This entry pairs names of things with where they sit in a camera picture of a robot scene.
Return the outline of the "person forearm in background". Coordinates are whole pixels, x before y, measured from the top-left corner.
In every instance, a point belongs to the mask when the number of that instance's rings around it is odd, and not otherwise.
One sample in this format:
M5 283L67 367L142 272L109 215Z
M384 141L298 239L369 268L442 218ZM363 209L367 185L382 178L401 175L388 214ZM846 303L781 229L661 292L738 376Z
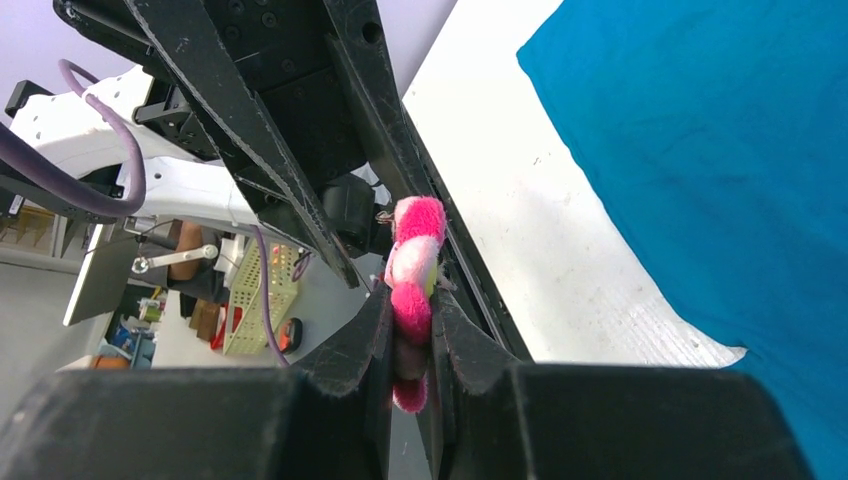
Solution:
M177 239L176 253L191 251L204 245L203 230L200 225L182 221ZM173 281L189 281L201 266L200 260L190 260L172 264L168 267L168 278Z

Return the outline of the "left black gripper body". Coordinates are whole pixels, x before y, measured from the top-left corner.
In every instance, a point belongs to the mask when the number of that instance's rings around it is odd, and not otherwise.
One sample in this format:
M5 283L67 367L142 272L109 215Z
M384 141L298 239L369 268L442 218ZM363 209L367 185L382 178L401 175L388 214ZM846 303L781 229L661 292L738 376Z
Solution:
M312 246L282 191L223 133L169 69L129 11L128 1L57 1L57 16L79 34L152 77L133 120L204 160L221 160L261 225ZM367 163L320 1L200 1L260 108L282 135L346 252L373 248L373 189L355 178Z

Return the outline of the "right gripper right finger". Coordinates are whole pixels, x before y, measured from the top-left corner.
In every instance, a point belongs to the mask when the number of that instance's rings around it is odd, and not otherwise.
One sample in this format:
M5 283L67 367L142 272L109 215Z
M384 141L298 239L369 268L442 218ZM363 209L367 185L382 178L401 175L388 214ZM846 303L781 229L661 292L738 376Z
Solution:
M725 370L523 362L433 299L438 479L809 479L773 398Z

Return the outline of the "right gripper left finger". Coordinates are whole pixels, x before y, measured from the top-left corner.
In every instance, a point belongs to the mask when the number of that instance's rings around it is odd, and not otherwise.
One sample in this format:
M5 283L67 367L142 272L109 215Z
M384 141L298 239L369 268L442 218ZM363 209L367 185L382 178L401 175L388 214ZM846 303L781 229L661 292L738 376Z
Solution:
M384 479L392 318L378 287L288 367L64 370L1 431L5 479Z

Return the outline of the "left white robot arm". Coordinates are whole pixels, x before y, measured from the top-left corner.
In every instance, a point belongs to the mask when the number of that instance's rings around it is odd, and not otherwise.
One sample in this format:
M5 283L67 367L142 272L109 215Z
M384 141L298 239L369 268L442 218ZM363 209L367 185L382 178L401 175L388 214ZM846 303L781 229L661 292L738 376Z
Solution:
M384 254L369 167L393 200L433 193L374 1L56 1L133 68L68 93L23 81L1 188L74 220L191 220L303 247L347 285Z

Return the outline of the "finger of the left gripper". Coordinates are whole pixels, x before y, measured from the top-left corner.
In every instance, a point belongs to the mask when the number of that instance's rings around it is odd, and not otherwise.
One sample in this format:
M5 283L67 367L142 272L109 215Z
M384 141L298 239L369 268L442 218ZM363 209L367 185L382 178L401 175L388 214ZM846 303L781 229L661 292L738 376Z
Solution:
M200 1L128 1L129 11L182 86L224 134L279 187L308 239L348 287L357 270L278 129L231 60Z
M402 105L375 1L325 1L327 43L368 163L393 199L434 196L429 152Z

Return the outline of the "blue t-shirt garment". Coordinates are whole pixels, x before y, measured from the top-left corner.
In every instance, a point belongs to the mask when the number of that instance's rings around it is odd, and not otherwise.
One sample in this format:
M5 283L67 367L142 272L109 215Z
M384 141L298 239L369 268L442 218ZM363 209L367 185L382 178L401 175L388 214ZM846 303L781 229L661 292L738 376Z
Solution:
M847 475L847 5L565 1L520 67L665 299Z

